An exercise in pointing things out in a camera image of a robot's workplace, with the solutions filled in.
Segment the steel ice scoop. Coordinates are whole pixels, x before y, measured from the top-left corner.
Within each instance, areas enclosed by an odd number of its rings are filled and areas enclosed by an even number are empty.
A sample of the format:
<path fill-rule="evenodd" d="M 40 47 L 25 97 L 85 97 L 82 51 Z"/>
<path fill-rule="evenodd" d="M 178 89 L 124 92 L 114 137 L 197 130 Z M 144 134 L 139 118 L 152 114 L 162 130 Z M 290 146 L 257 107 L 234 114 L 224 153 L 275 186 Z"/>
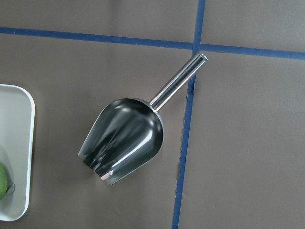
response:
<path fill-rule="evenodd" d="M 146 164 L 164 141 L 159 110 L 207 60 L 203 53 L 196 53 L 149 102 L 122 98 L 107 105 L 77 156 L 109 186 Z"/>

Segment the green lime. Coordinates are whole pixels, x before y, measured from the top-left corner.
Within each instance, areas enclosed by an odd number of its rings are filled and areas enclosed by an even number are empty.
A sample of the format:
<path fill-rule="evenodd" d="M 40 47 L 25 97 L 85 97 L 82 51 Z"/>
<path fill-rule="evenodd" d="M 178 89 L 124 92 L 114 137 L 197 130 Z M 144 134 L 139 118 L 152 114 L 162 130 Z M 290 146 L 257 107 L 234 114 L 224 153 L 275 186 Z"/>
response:
<path fill-rule="evenodd" d="M 3 199 L 8 189 L 7 171 L 3 164 L 0 164 L 0 200 Z"/>

